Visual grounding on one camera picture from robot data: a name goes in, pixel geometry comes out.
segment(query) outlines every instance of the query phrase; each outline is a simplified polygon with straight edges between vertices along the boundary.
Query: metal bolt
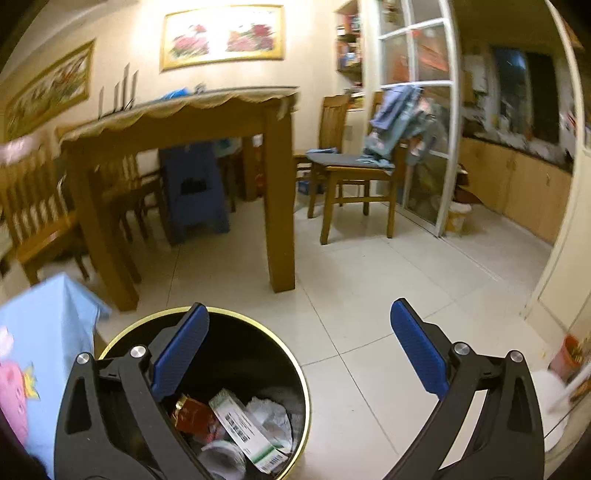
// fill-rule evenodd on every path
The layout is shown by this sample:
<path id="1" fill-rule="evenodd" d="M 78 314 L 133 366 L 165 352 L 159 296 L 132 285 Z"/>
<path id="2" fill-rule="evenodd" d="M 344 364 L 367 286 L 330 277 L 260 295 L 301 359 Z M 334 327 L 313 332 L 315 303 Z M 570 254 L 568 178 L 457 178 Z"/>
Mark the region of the metal bolt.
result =
<path id="1" fill-rule="evenodd" d="M 78 355 L 78 357 L 76 357 L 76 362 L 78 362 L 80 365 L 84 365 L 86 362 L 88 362 L 88 360 L 90 360 L 90 355 L 86 352 L 81 353 Z"/>
<path id="2" fill-rule="evenodd" d="M 453 350 L 458 354 L 458 355 L 467 355 L 470 353 L 470 347 L 467 346 L 467 344 L 465 344 L 464 342 L 459 342 L 456 343 L 453 346 Z"/>
<path id="3" fill-rule="evenodd" d="M 517 350 L 513 350 L 510 356 L 511 360 L 513 360 L 516 364 L 523 361 L 523 355 L 521 354 L 521 352 L 518 352 Z"/>
<path id="4" fill-rule="evenodd" d="M 146 354 L 146 347 L 143 345 L 134 346 L 131 349 L 131 356 L 134 358 L 142 358 Z"/>

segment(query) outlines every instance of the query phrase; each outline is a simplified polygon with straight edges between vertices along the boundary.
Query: dining table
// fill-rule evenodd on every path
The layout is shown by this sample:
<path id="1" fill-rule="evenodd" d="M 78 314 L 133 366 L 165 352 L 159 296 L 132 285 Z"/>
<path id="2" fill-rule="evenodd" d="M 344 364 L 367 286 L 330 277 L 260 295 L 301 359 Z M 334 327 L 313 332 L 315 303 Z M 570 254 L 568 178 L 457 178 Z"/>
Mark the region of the dining table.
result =
<path id="1" fill-rule="evenodd" d="M 262 134 L 269 279 L 275 292 L 295 288 L 296 103 L 297 88 L 292 86 L 209 90 L 114 112 L 62 136 L 61 157 L 89 254 L 120 311 L 135 310 L 139 297 L 121 250 L 127 247 L 102 202 L 98 167 L 147 150 L 221 138 L 242 138 L 248 181 L 256 169 L 252 137 Z M 247 192 L 247 199 L 253 196 Z"/>

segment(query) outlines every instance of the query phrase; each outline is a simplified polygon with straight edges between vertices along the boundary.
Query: kitchen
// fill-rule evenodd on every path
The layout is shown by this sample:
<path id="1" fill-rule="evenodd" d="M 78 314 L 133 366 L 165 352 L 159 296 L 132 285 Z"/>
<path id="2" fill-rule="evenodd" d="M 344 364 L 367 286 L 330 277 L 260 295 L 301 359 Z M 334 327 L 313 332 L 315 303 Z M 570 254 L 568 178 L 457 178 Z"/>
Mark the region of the kitchen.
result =
<path id="1" fill-rule="evenodd" d="M 454 2 L 463 69 L 458 163 L 473 211 L 465 234 L 448 241 L 524 294 L 558 236 L 576 153 L 564 47 L 549 12 L 532 3 Z"/>

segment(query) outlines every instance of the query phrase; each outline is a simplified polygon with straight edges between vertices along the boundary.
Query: flower painting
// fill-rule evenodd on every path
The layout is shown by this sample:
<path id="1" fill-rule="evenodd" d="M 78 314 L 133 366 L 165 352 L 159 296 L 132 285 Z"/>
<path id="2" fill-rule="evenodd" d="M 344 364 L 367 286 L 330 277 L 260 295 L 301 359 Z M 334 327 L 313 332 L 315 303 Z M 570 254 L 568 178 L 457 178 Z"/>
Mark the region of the flower painting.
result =
<path id="1" fill-rule="evenodd" d="M 162 70 L 237 60 L 282 60 L 283 7 L 234 5 L 167 15 Z"/>
<path id="2" fill-rule="evenodd" d="M 5 136 L 21 137 L 89 97 L 94 40 L 41 72 L 7 104 Z"/>

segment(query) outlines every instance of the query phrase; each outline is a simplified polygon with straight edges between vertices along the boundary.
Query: tiled floor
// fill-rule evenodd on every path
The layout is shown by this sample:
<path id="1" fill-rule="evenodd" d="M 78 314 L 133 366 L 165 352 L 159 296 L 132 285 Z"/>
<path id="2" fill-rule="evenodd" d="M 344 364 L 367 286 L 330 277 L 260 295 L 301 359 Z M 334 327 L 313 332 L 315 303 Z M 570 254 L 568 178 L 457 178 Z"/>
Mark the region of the tiled floor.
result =
<path id="1" fill-rule="evenodd" d="M 446 242 L 522 295 L 531 294 L 548 263 L 549 244 L 483 205 L 473 205 L 465 231 L 461 237 L 446 237 Z"/>
<path id="2" fill-rule="evenodd" d="M 174 248 L 151 220 L 152 238 L 144 243 L 136 233 L 132 245 L 144 276 L 138 311 L 115 313 L 99 331 L 109 340 L 149 313 L 196 300 L 268 326 L 302 364 L 311 391 L 310 440 L 295 479 L 380 480 L 427 420 L 436 398 L 423 390 L 389 325 L 399 297 L 452 341 L 491 355 L 520 349 L 532 369 L 544 366 L 547 346 L 519 317 L 523 295 L 401 216 L 395 238 L 386 239 L 387 209 L 379 203 L 369 217 L 360 204 L 336 207 L 324 247 L 322 206 L 307 219 L 298 205 L 297 286 L 281 294 L 268 283 L 261 201 L 238 206 L 229 234 L 196 231 Z M 87 285 L 102 291 L 95 277 Z M 448 462 L 460 458 L 482 401 L 475 397 Z"/>

